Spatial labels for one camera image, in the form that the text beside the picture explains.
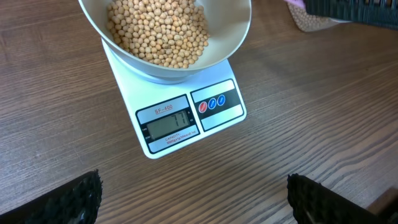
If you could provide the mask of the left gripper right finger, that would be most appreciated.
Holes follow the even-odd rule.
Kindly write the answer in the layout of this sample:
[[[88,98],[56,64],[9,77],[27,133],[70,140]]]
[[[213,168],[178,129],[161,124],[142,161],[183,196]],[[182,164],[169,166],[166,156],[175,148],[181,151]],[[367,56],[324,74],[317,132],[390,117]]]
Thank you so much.
[[[287,201],[299,224],[377,224],[387,221],[304,175],[287,177]]]

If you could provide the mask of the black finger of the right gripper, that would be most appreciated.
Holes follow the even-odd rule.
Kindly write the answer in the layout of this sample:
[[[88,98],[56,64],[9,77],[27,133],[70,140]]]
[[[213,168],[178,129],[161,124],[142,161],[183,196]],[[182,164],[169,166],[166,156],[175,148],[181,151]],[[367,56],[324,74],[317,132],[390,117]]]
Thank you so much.
[[[397,30],[397,0],[305,0],[308,14]]]

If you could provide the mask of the pink plastic scoop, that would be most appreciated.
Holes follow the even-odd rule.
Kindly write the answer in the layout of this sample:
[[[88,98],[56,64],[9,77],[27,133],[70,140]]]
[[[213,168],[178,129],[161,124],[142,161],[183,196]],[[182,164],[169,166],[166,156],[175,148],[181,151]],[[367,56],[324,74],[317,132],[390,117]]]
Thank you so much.
[[[284,1],[289,4],[293,4],[294,6],[297,6],[299,8],[305,9],[305,1],[304,0],[284,0]]]

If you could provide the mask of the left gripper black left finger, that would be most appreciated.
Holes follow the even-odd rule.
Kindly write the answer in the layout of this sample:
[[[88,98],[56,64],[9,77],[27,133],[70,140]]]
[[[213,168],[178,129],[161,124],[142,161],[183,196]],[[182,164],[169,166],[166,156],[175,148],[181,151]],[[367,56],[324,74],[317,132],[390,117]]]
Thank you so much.
[[[52,191],[1,215],[1,223],[94,224],[102,201],[103,181],[89,171]]]

